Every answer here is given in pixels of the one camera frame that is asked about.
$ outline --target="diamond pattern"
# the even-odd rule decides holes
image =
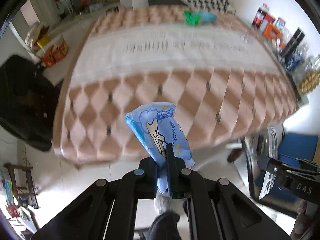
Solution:
[[[110,29],[184,21],[185,8],[163,6],[110,13],[98,19],[89,38]],[[256,35],[232,15],[218,14],[217,24]],[[121,156],[131,160],[146,157],[124,117],[155,101],[177,104],[174,117],[191,148],[215,146],[259,131],[298,108],[281,72],[218,68],[212,62],[202,68],[179,66],[172,71],[102,77],[60,95],[57,111],[63,113],[63,119],[56,147],[77,164],[113,161]]]

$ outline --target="white fabric strip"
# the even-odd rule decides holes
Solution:
[[[279,72],[252,36],[219,26],[145,25],[91,37],[78,58],[71,87],[141,70],[226,66]]]

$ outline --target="blue bag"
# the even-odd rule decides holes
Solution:
[[[165,158],[167,144],[172,144],[174,155],[182,158],[186,167],[195,164],[186,136],[173,118],[175,110],[173,103],[153,102],[139,106],[125,116],[132,132],[158,164],[158,190],[161,193],[168,188]]]

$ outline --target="yellow object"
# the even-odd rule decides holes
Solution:
[[[300,83],[300,90],[303,94],[311,92],[320,83],[320,72],[309,73]]]
[[[45,34],[42,36],[41,39],[37,40],[37,44],[41,49],[43,49],[43,47],[45,45],[47,45],[50,41],[51,41],[51,39],[50,39],[49,35]]]

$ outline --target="person's leg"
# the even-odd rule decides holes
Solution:
[[[157,192],[154,205],[159,216],[153,221],[147,240],[181,240],[177,228],[180,216],[172,211],[171,198]]]

